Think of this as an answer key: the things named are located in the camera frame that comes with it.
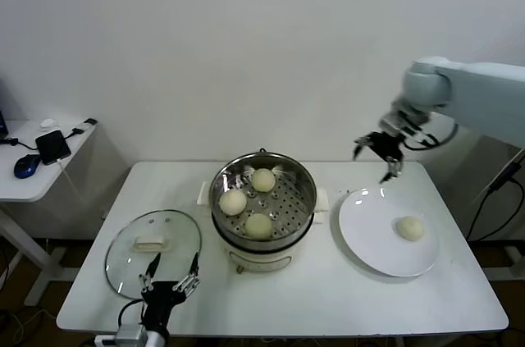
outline blue mouse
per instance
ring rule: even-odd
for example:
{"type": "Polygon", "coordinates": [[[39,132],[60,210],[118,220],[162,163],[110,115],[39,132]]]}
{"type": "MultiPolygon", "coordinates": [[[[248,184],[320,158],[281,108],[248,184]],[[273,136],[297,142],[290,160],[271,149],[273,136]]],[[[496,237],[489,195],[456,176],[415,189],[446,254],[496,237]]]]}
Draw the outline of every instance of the blue mouse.
{"type": "Polygon", "coordinates": [[[19,179],[25,179],[32,176],[37,166],[40,164],[39,154],[26,154],[15,164],[15,176],[19,179]]]}

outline smartphone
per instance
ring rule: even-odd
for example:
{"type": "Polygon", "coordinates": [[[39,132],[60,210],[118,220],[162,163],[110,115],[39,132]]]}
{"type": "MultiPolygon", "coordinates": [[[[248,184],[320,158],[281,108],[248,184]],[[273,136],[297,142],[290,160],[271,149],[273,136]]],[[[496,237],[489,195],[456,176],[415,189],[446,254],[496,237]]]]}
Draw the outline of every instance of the smartphone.
{"type": "Polygon", "coordinates": [[[44,165],[53,164],[56,160],[71,155],[71,150],[67,146],[66,139],[60,130],[39,136],[34,142],[36,142],[36,147],[44,165]]]}

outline floor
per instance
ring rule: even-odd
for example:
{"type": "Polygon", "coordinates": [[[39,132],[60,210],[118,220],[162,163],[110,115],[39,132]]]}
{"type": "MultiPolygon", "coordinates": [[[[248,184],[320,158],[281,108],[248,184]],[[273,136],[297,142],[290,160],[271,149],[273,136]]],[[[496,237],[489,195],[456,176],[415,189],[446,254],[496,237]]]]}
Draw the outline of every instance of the floor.
{"type": "MultiPolygon", "coordinates": [[[[0,245],[6,251],[9,258],[15,254],[15,250],[5,240],[0,239],[0,245]]],[[[67,242],[68,250],[62,260],[66,267],[79,267],[89,251],[89,242],[67,242]]],[[[48,250],[53,249],[53,243],[48,245],[48,250]]],[[[506,266],[509,260],[501,248],[480,247],[473,248],[478,261],[484,267],[506,266]]],[[[0,272],[5,267],[0,258],[0,272]]],[[[29,260],[23,258],[15,271],[7,281],[5,288],[0,291],[0,312],[8,310],[16,313],[17,317],[25,322],[33,317],[39,310],[37,308],[24,308],[24,298],[29,291],[33,281],[39,274],[38,268],[29,260]]],[[[509,281],[496,282],[492,284],[498,294],[507,314],[509,315],[510,327],[523,331],[505,331],[499,334],[465,335],[450,344],[450,347],[522,347],[525,346],[525,282],[509,281]]],[[[62,302],[67,296],[71,283],[52,283],[42,300],[41,308],[45,308],[51,315],[56,316],[62,302]]],[[[56,346],[77,347],[85,340],[93,337],[89,334],[73,333],[60,330],[54,320],[47,315],[40,314],[25,327],[24,335],[16,334],[18,326],[11,317],[8,324],[0,314],[0,346],[10,347],[17,345],[13,342],[13,336],[22,337],[21,344],[24,346],[56,346]]],[[[416,338],[405,339],[408,347],[414,345],[416,338]]],[[[392,338],[375,339],[316,339],[316,340],[260,340],[260,339],[181,339],[173,338],[170,346],[194,347],[198,345],[215,345],[217,347],[394,347],[392,338]]]]}

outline white robotic arm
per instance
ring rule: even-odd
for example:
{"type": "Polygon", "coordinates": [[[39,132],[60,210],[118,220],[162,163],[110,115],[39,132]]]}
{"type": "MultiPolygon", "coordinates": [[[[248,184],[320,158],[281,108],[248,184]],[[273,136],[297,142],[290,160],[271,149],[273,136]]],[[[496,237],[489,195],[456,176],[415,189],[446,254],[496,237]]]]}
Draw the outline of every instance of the white robotic arm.
{"type": "Polygon", "coordinates": [[[405,73],[403,93],[380,120],[382,132],[357,139],[354,158],[368,146],[389,165],[382,181],[397,177],[403,165],[399,147],[429,121],[430,112],[525,147],[525,67],[462,64],[443,57],[415,61],[405,73]]]}

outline white table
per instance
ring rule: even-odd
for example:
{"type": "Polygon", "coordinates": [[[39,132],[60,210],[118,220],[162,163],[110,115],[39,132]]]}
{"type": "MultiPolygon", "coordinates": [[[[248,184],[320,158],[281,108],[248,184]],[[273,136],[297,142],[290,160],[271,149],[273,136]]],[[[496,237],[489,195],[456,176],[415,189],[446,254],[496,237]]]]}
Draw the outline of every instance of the white table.
{"type": "MultiPolygon", "coordinates": [[[[70,134],[71,129],[82,121],[72,121],[62,124],[59,128],[64,136],[70,134]]],[[[35,148],[34,140],[40,135],[46,134],[39,130],[39,121],[7,121],[10,138],[18,138],[20,142],[35,148]]],[[[76,155],[80,147],[94,131],[94,127],[81,135],[75,135],[67,140],[71,155],[61,160],[64,167],[76,155]]],[[[39,164],[36,172],[27,179],[17,179],[13,174],[13,168],[18,159],[26,154],[38,153],[17,145],[4,144],[0,146],[0,203],[6,202],[35,202],[41,199],[51,188],[55,180],[62,173],[62,169],[56,163],[52,165],[39,164]]],[[[66,252],[64,248],[56,248],[52,254],[47,254],[29,235],[22,230],[8,211],[0,211],[0,235],[4,236],[19,251],[9,263],[9,273],[4,272],[0,276],[0,285],[10,276],[22,255],[29,258],[42,272],[33,284],[25,299],[25,305],[35,306],[40,297],[48,287],[50,281],[73,281],[78,273],[77,268],[64,268],[59,266],[62,256],[66,252]]]]}
{"type": "MultiPolygon", "coordinates": [[[[193,215],[203,233],[201,284],[170,317],[177,336],[376,336],[499,330],[508,318],[454,219],[424,168],[407,162],[389,187],[405,194],[432,217],[441,251],[427,273],[409,279],[379,274],[342,243],[336,221],[347,190],[376,185],[382,162],[306,162],[325,188],[331,211],[322,213],[305,237],[299,256],[269,273],[235,271],[215,232],[208,208],[195,200],[217,162],[140,162],[129,174],[84,261],[57,318],[69,331],[108,333],[128,302],[104,276],[104,256],[114,235],[134,218],[156,209],[193,215]]],[[[124,322],[137,323],[139,307],[124,322]]]]}

